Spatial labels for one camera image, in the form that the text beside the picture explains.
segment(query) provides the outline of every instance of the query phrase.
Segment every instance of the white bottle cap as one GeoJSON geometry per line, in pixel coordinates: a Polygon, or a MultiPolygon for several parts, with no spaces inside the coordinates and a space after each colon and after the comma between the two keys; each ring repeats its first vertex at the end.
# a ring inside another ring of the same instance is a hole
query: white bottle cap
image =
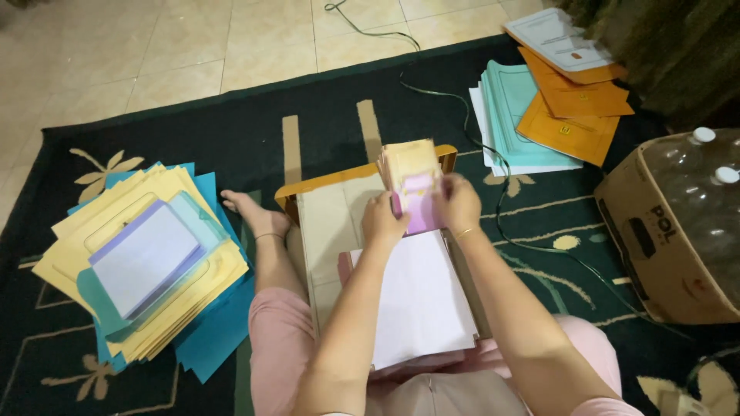
{"type": "Polygon", "coordinates": [[[698,129],[694,130],[693,136],[697,141],[700,141],[702,143],[708,143],[714,140],[714,138],[716,137],[714,131],[706,127],[699,127],[698,129]]]}
{"type": "Polygon", "coordinates": [[[722,184],[734,184],[740,181],[740,173],[731,167],[720,167],[714,171],[714,177],[722,184]]]}

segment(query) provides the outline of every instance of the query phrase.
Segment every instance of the orange wooden frame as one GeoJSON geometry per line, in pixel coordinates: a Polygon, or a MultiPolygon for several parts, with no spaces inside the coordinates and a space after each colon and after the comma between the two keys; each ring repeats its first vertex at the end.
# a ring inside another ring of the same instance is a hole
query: orange wooden frame
{"type": "MultiPolygon", "coordinates": [[[[434,148],[437,157],[442,165],[442,172],[450,173],[455,168],[455,159],[457,159],[457,149],[449,144],[441,144],[434,148]]],[[[353,167],[352,169],[332,173],[331,175],[319,176],[318,178],[308,179],[295,184],[285,185],[275,193],[275,201],[283,211],[300,227],[298,220],[298,205],[296,195],[312,191],[316,188],[325,187],[326,185],[338,184],[356,178],[367,178],[377,173],[377,167],[374,163],[364,166],[353,167]]]]}

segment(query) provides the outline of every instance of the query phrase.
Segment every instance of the foot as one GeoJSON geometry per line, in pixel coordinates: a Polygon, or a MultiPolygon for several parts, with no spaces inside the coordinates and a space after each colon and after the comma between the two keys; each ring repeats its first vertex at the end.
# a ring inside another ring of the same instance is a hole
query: foot
{"type": "Polygon", "coordinates": [[[221,196],[226,199],[223,205],[241,214],[255,237],[276,234],[285,238],[290,229],[290,219],[287,215],[260,207],[246,193],[224,190],[221,191],[221,196]]]}

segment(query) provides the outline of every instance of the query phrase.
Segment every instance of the gold bracelet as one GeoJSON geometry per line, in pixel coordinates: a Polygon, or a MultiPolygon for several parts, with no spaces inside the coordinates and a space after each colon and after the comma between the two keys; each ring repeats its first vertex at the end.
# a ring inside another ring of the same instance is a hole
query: gold bracelet
{"type": "Polygon", "coordinates": [[[282,235],[280,235],[280,234],[275,234],[274,232],[268,232],[268,233],[266,233],[266,234],[262,234],[262,235],[260,235],[259,237],[255,237],[255,241],[256,241],[256,240],[257,240],[258,238],[262,238],[262,237],[264,237],[265,235],[274,235],[275,237],[277,237],[277,238],[279,238],[279,239],[281,239],[281,240],[282,240],[282,239],[284,239],[284,238],[283,238],[283,236],[282,236],[282,235]]]}
{"type": "Polygon", "coordinates": [[[462,237],[465,236],[465,234],[468,234],[470,231],[473,231],[474,229],[475,228],[468,228],[467,230],[458,233],[457,235],[455,235],[455,240],[459,241],[462,237]]]}

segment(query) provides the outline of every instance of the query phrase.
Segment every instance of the curtain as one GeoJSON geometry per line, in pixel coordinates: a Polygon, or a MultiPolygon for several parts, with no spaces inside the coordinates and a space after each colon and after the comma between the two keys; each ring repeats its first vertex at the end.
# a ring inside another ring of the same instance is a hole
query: curtain
{"type": "Polygon", "coordinates": [[[559,0],[557,6],[628,70],[642,108],[675,130],[736,109],[740,0],[559,0]]]}

